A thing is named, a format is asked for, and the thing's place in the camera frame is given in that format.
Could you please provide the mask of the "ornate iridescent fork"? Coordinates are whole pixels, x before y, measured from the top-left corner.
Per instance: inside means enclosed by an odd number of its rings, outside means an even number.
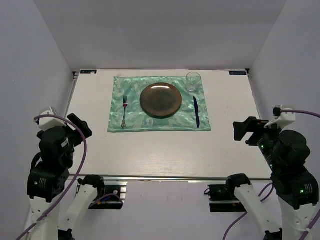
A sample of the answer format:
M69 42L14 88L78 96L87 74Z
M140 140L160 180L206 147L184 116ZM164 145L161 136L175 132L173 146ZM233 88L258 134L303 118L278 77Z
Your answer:
M122 99L123 106L123 117L121 122L121 127L124 129L126 127L126 108L128 107L128 97L124 96Z

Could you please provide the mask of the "purple knife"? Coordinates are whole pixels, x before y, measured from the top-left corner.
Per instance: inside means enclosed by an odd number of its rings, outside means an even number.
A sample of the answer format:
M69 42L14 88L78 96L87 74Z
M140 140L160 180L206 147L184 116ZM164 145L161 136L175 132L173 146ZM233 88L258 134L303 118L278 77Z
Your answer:
M194 110L195 110L196 126L199 129L200 128L199 106L195 96L193 96L193 103L194 103Z

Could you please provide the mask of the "green satin cloth napkin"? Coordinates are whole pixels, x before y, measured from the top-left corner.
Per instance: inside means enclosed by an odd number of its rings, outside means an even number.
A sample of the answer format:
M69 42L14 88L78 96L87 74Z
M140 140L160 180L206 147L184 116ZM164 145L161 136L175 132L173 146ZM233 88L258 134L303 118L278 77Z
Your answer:
M140 104L140 95L147 86L155 83L172 84L180 91L182 104L174 115L167 118L155 118L143 111ZM128 98L128 106L125 111L126 127L122 128L124 96ZM195 96L199 108L199 128L197 128L196 123L193 96ZM109 133L159 131L209 132L211 129L202 82L199 83L194 92L189 92L185 76L115 76L113 78L113 91L107 129Z

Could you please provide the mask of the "clear glass cup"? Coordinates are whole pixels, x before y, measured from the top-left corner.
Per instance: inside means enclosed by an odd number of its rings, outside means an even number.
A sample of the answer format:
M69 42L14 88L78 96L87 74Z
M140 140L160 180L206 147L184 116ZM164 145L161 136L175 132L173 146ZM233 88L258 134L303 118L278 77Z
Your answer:
M186 87L189 92L194 92L200 81L202 80L201 75L198 72L189 72L186 75Z

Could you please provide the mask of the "brown ceramic plate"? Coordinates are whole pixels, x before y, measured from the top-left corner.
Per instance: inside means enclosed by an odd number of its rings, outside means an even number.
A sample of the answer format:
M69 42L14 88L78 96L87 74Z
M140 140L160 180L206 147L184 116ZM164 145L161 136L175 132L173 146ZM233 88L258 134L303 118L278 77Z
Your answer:
M147 86L140 94L142 110L149 116L164 119L173 116L182 105L182 94L172 84L159 82Z

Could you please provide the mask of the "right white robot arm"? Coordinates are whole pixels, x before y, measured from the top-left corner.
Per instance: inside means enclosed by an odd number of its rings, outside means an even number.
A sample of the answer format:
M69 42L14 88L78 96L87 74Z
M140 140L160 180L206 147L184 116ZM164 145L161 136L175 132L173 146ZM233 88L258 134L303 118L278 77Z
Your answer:
M281 117L274 121L248 117L233 123L234 140L251 133L246 144L259 148L271 170L270 186L278 197L281 223L274 220L243 173L228 176L224 184L211 184L204 192L212 213L251 216L261 240L311 240L320 218L319 184L305 167L311 151L302 134L287 129L290 123Z

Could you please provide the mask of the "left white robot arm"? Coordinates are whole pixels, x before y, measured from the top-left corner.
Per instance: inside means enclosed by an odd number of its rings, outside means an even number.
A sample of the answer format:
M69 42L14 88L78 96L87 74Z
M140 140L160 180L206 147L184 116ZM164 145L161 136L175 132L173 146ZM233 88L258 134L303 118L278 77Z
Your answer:
M73 113L63 118L47 109L34 121L40 129L39 153L31 162L27 180L32 224L23 234L31 240L73 240L90 205L106 193L101 176L78 177L92 131ZM64 218L59 219L60 203L75 182L79 184L78 194Z

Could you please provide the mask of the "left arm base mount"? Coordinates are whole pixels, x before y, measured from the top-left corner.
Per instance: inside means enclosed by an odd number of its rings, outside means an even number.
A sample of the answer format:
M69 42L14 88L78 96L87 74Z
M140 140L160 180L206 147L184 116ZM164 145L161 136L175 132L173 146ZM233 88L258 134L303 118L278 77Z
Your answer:
M89 206L90 210L121 210L127 192L127 183L105 181L104 195L98 196Z

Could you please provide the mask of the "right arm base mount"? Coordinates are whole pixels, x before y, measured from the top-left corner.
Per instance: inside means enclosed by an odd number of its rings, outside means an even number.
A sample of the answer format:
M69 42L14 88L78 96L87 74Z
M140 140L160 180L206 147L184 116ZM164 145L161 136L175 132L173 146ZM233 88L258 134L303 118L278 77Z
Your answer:
M231 196L225 184L211 184L203 192L209 197L209 210L211 213L245 213L241 202Z

